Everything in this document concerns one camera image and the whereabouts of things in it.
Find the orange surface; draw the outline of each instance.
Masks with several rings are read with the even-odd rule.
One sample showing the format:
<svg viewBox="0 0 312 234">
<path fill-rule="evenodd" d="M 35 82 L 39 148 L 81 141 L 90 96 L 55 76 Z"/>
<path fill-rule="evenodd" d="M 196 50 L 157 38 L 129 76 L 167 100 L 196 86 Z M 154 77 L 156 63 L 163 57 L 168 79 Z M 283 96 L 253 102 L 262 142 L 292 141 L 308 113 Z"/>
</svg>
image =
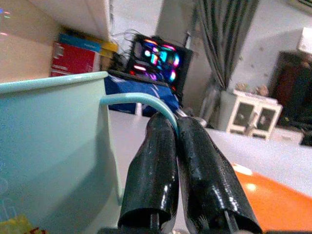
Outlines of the orange surface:
<svg viewBox="0 0 312 234">
<path fill-rule="evenodd" d="M 263 231 L 312 231 L 312 198 L 257 173 L 236 175 Z"/>
</svg>

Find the mint green bin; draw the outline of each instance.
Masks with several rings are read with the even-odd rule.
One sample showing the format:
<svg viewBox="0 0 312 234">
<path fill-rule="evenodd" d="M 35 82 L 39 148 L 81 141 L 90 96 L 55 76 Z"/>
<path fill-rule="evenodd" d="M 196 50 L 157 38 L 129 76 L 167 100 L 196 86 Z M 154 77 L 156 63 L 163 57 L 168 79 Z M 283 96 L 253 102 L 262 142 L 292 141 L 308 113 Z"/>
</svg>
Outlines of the mint green bin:
<svg viewBox="0 0 312 234">
<path fill-rule="evenodd" d="M 121 189 L 99 104 L 106 76 L 0 84 L 1 222 L 25 215 L 52 234 L 116 226 Z"/>
</svg>

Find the white table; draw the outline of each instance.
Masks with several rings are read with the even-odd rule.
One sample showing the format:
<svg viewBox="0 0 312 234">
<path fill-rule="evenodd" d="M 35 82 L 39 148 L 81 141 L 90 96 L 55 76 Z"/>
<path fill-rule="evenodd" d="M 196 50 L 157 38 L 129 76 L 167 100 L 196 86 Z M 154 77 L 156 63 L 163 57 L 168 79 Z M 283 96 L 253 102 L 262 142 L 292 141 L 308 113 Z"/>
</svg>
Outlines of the white table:
<svg viewBox="0 0 312 234">
<path fill-rule="evenodd" d="M 109 111 L 113 145 L 123 187 L 128 167 L 145 137 L 149 120 L 131 114 Z M 231 163 L 255 172 L 312 196 L 312 147 L 265 141 L 247 136 L 207 129 L 212 140 Z M 175 229 L 187 230 L 181 195 Z"/>
</svg>

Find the shelf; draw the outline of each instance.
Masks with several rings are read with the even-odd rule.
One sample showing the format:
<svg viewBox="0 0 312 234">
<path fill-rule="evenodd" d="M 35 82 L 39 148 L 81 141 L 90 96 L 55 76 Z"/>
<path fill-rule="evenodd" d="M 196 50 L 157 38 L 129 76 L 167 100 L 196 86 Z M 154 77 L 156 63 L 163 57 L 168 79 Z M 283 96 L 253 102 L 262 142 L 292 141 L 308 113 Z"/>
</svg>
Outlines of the shelf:
<svg viewBox="0 0 312 234">
<path fill-rule="evenodd" d="M 109 0 L 29 0 L 63 26 L 109 40 Z"/>
</svg>

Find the curtain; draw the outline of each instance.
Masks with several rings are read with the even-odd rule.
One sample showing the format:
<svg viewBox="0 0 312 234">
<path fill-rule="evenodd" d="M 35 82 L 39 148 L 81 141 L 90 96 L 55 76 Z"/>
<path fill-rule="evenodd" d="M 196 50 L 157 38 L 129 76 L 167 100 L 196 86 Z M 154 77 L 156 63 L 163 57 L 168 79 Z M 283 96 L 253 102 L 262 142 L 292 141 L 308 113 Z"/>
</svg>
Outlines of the curtain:
<svg viewBox="0 0 312 234">
<path fill-rule="evenodd" d="M 212 70 L 200 117 L 209 120 L 220 90 L 226 90 L 237 64 L 258 0 L 197 0 L 205 53 Z"/>
</svg>

